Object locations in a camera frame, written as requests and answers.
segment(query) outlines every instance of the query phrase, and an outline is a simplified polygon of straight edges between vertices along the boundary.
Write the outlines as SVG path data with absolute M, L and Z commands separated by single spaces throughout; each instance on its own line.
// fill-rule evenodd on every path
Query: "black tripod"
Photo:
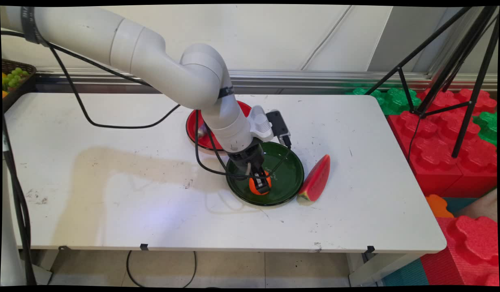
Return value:
M 491 33 L 491 38 L 486 48 L 486 53 L 483 58 L 483 62 L 481 63 L 481 68 L 479 69 L 479 74 L 476 79 L 476 84 L 474 85 L 472 96 L 470 100 L 467 102 L 459 103 L 458 105 L 452 105 L 450 107 L 445 107 L 443 109 L 438 109 L 436 111 L 431 111 L 427 113 L 427 109 L 430 104 L 434 101 L 434 98 L 438 94 L 439 90 L 443 90 L 445 92 L 457 72 L 465 62 L 465 59 L 468 57 L 469 53 L 472 52 L 473 48 L 478 43 L 479 39 L 489 28 L 491 23 L 489 22 L 492 15 L 495 13 L 497 6 L 485 6 L 481 13 L 478 15 L 472 26 L 467 31 L 466 35 L 463 37 L 456 50 L 453 52 L 452 56 L 448 60 L 443 70 L 439 73 L 434 85 L 430 88 L 429 93 L 424 98 L 421 105 L 415 109 L 411 100 L 411 96 L 409 94 L 407 82 L 405 81 L 405 76 L 403 74 L 402 67 L 408 63 L 415 55 L 417 55 L 421 50 L 423 50 L 428 44 L 430 44 L 434 39 L 436 39 L 441 33 L 443 33 L 449 26 L 451 26 L 456 20 L 458 20 L 463 14 L 469 11 L 471 7 L 464 7 L 461 9 L 456 15 L 454 15 L 450 20 L 448 20 L 443 26 L 438 28 L 428 39 L 426 39 L 421 45 L 419 45 L 413 52 L 411 52 L 405 59 L 403 59 L 396 67 L 394 67 L 387 75 L 385 75 L 378 83 L 376 83 L 371 89 L 369 89 L 365 94 L 371 94 L 375 89 L 380 87 L 387 79 L 391 78 L 396 72 L 400 74 L 400 80 L 403 85 L 403 89 L 405 91 L 405 95 L 407 96 L 407 101 L 409 104 L 410 112 L 419 116 L 418 124 L 416 126 L 416 130 L 414 132 L 414 136 L 416 135 L 416 131 L 418 130 L 419 121 L 426 116 L 442 113 L 445 111 L 450 111 L 453 109 L 457 109 L 459 107 L 467 107 L 467 111 L 465 113 L 465 117 L 463 118 L 463 123 L 461 124 L 461 128 L 459 130 L 459 135 L 457 136 L 456 144 L 454 145 L 454 150 L 452 151 L 452 157 L 456 158 L 459 154 L 459 150 L 461 148 L 461 144 L 463 143 L 463 139 L 465 138 L 465 133 L 467 131 L 468 123 L 470 118 L 472 117 L 472 112 L 474 110 L 474 106 L 476 105 L 477 98 L 479 95 L 479 91 L 481 90 L 481 85 L 484 81 L 484 77 L 486 76 L 486 72 L 488 70 L 488 66 L 490 64 L 491 56 L 494 53 L 495 45 L 497 44 L 497 40 L 499 38 L 499 14 L 495 17 L 495 27 L 493 32 Z M 410 159 L 411 155 L 411 146 L 409 146 L 409 152 L 407 159 Z

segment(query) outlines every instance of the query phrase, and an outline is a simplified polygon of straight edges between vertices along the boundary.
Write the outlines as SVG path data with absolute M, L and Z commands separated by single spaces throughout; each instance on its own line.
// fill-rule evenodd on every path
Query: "red plate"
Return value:
M 250 110 L 252 108 L 242 101 L 237 101 L 237 103 L 239 104 L 239 107 L 241 107 L 243 114 L 245 116 L 248 116 L 250 114 Z M 201 125 L 203 124 L 203 116 L 201 116 L 201 111 L 198 115 L 198 122 L 200 123 L 199 127 L 201 127 Z M 187 118 L 187 122 L 185 123 L 185 130 L 187 131 L 187 135 L 189 136 L 191 141 L 195 142 L 196 133 L 194 131 L 196 130 L 196 109 L 193 110 L 190 113 L 189 117 Z M 224 151 L 223 148 L 221 147 L 221 145 L 219 144 L 219 142 L 217 141 L 216 135 L 214 135 L 214 133 L 212 133 L 212 139 L 214 140 L 214 144 L 216 145 L 216 149 L 218 151 Z M 211 141 L 210 141 L 208 135 L 204 135 L 203 137 L 201 137 L 199 139 L 198 146 L 200 146 L 201 148 L 208 149 L 208 150 L 213 150 L 212 144 L 211 144 Z

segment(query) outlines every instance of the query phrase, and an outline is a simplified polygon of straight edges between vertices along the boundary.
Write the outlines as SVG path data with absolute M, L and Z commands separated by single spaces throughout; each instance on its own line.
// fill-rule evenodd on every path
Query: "white table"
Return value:
M 175 105 L 162 94 L 81 96 L 92 120 L 104 124 L 149 124 Z M 306 176 L 330 155 L 330 177 L 318 201 L 294 198 L 259 207 L 237 198 L 225 177 L 197 164 L 185 107 L 153 128 L 105 129 L 85 120 L 73 94 L 31 93 L 6 120 L 28 201 L 32 248 L 147 244 L 150 251 L 351 253 L 356 286 L 446 247 L 373 97 L 237 99 L 281 111 Z M 222 170 L 213 153 L 202 150 L 200 159 Z M 355 264 L 367 246 L 379 254 Z

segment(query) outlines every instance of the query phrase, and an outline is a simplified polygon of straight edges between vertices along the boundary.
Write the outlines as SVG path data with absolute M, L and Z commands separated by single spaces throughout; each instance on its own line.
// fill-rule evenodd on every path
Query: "green plate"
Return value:
M 278 164 L 283 155 L 288 152 L 288 148 L 274 142 L 261 143 L 261 146 L 265 152 L 263 168 L 267 172 L 270 172 Z M 226 168 L 231 174 L 244 174 L 244 171 L 239 170 L 231 160 L 228 161 Z M 304 182 L 304 168 L 293 151 L 288 154 L 276 172 L 272 174 L 271 180 L 272 187 L 270 192 L 262 196 L 257 196 L 250 191 L 248 179 L 235 180 L 232 177 L 226 177 L 226 182 L 234 194 L 251 204 L 273 206 L 287 202 L 297 194 Z

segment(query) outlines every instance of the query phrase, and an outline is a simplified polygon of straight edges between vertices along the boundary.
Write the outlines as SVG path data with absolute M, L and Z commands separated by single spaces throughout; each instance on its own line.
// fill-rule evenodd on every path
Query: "red foam block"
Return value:
M 438 126 L 437 135 L 447 144 L 454 147 L 456 144 L 461 124 L 465 118 L 465 113 L 462 111 L 448 111 L 440 114 L 428 116 Z M 470 118 L 468 123 L 467 132 L 465 133 L 464 141 L 478 138 L 478 133 L 481 127 L 473 123 L 473 118 Z
M 387 117 L 404 156 L 414 135 L 418 117 L 408 111 Z M 425 118 L 420 121 L 411 149 L 409 165 L 425 195 L 441 195 L 453 185 L 462 173 L 452 159 L 450 147 L 437 136 L 437 125 Z
M 470 100 L 472 96 L 472 90 L 461 89 L 456 93 L 455 98 L 459 102 L 466 102 Z M 478 100 L 476 106 L 474 107 L 473 115 L 479 115 L 481 112 L 495 113 L 495 107 L 497 106 L 497 101 L 490 98 L 490 94 L 484 90 L 479 91 Z
M 497 147 L 479 137 L 464 141 L 457 166 L 463 174 L 442 196 L 480 198 L 497 186 Z
M 416 97 L 423 101 L 429 91 L 430 88 L 427 88 L 425 89 L 425 91 L 418 93 Z M 452 105 L 457 105 L 458 103 L 460 102 L 456 99 L 452 91 L 447 90 L 446 92 L 443 92 L 440 90 L 436 94 L 436 98 L 434 98 L 434 101 L 432 102 L 430 107 L 427 109 L 427 112 L 443 109 L 444 107 L 451 107 Z
M 499 286 L 497 223 L 487 217 L 436 220 L 447 247 L 421 257 L 429 284 Z

